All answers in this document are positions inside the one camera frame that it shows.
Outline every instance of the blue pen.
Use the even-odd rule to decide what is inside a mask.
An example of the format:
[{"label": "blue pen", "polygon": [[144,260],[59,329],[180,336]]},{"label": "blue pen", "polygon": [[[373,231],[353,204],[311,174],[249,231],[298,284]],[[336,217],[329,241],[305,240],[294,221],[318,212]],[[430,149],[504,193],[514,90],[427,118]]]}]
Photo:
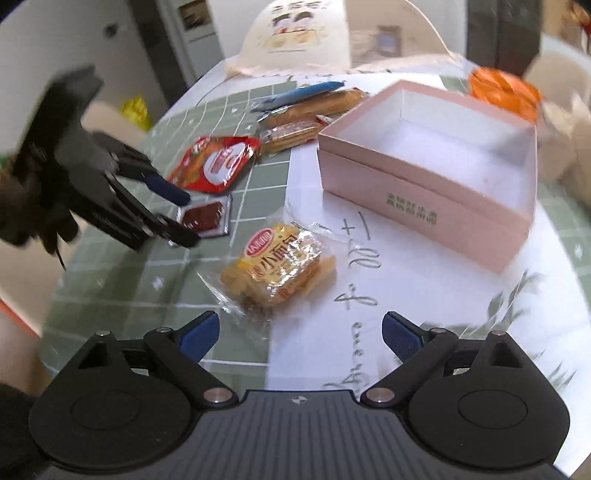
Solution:
[{"label": "blue pen", "polygon": [[252,105],[251,110],[253,112],[268,112],[270,110],[275,110],[276,108],[281,108],[282,106],[293,105],[294,103],[301,102],[302,100],[306,100],[319,93],[332,92],[344,85],[344,82],[323,82],[307,87],[296,88],[287,93],[280,93],[278,95],[262,98]]}]

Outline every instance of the open pink box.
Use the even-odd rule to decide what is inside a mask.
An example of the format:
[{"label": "open pink box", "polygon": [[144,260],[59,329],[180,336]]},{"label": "open pink box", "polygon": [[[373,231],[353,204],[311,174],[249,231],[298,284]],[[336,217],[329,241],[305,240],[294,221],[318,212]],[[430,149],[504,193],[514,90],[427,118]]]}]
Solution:
[{"label": "open pink box", "polygon": [[398,82],[322,130],[322,186],[500,273],[527,239],[535,126],[471,97]]}]

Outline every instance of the red snack packet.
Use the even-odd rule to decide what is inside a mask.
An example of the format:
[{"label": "red snack packet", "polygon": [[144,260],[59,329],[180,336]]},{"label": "red snack packet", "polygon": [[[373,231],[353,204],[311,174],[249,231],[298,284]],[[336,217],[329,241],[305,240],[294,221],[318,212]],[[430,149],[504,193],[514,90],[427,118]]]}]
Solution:
[{"label": "red snack packet", "polygon": [[187,190],[224,192],[258,154],[260,146],[260,140],[254,137],[201,137],[187,150],[168,181]]}]

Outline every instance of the grid pattern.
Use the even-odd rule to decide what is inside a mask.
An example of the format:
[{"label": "grid pattern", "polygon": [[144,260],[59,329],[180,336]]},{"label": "grid pattern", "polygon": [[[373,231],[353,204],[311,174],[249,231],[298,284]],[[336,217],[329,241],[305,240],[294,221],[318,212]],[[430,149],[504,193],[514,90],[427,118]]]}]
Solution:
[{"label": "grid pattern", "polygon": [[[441,77],[445,88],[451,92],[467,93],[467,80]],[[556,182],[538,183],[538,200],[550,217],[564,249],[567,251],[587,305],[591,305],[591,218],[566,189]]]},{"label": "grid pattern", "polygon": [[[166,176],[202,135],[254,135],[259,114],[250,113],[249,105],[295,87],[295,82],[285,82],[236,93],[168,118],[151,131],[142,150]],[[265,217],[284,204],[289,161],[286,151],[248,164],[230,190],[230,234],[204,239],[193,249],[171,248],[157,238],[134,252],[89,226],[54,295],[40,348],[42,361],[58,371],[97,330],[110,330],[120,339],[141,338],[162,325],[178,328],[210,309],[220,313],[222,334],[203,365],[236,391],[263,388],[268,345],[249,340],[220,311],[197,269],[220,264],[234,245],[245,245]],[[174,216],[176,207],[143,184],[123,183],[151,211]]]}]

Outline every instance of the white paper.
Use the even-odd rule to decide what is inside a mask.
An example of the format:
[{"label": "white paper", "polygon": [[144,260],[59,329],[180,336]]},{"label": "white paper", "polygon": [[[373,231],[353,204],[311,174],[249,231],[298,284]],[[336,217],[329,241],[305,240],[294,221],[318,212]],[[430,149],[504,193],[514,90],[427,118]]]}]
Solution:
[{"label": "white paper", "polygon": [[[381,81],[369,80],[365,89],[375,93],[386,86]],[[569,408],[570,431],[556,466],[571,475],[591,452],[591,323],[573,266],[544,209],[537,206],[528,241],[499,277],[410,229],[324,193],[316,148],[313,142],[292,150],[287,203],[304,223],[317,222],[343,235],[349,228],[352,238],[371,249],[365,255],[352,252],[350,260],[369,258],[381,266],[341,265],[336,284],[323,298],[311,307],[294,305],[293,321],[273,325],[267,388],[350,388],[359,394],[400,364],[381,336],[387,311],[417,325],[460,326],[470,336],[489,319],[492,300],[501,298],[495,321],[513,315],[509,334]],[[531,281],[509,302],[524,273]]]}]

